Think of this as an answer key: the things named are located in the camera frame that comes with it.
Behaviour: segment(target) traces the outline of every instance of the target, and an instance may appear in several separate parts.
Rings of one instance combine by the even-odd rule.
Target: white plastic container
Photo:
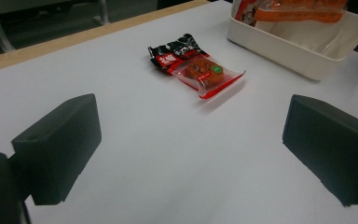
[[[323,80],[358,45],[358,15],[346,12],[334,24],[258,21],[255,27],[231,17],[228,39],[301,75]]]

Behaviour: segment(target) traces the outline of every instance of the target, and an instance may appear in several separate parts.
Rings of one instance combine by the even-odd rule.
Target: red snack wrapper
[[[156,67],[197,90],[201,99],[211,98],[243,76],[217,63],[189,34],[167,45],[148,49],[150,61]]]

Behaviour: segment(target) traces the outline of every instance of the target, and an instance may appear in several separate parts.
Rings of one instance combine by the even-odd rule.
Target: snack package
[[[348,0],[267,0],[255,13],[256,21],[320,21],[341,20]]]
[[[234,0],[232,17],[237,21],[255,26],[255,12],[264,0]]]
[[[216,95],[243,76],[217,63],[189,34],[167,45],[149,47],[148,50],[150,61],[156,67],[198,90],[201,99]]]

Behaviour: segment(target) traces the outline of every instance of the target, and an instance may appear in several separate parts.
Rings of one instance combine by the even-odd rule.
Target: white tabletop
[[[34,224],[358,223],[282,144],[293,94],[358,118],[358,53],[311,81],[227,40],[220,1],[0,69],[0,152],[62,102],[95,93],[103,141],[64,203],[26,203]],[[149,61],[190,33],[226,68],[247,73],[214,98]]]

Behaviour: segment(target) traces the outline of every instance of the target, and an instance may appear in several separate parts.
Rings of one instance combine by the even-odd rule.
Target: wooden table edge
[[[207,0],[194,0],[174,7],[167,7],[161,10],[146,13],[144,15],[129,18],[123,21],[117,21],[105,26],[100,26],[87,31],[76,33],[53,39],[41,44],[33,45],[23,49],[0,54],[0,69],[11,66],[16,63],[22,63],[33,58],[49,54],[59,49],[68,48],[70,46],[103,36],[114,32],[130,28],[148,21],[153,21],[162,17],[172,15],[177,12],[199,7],[209,3]]]

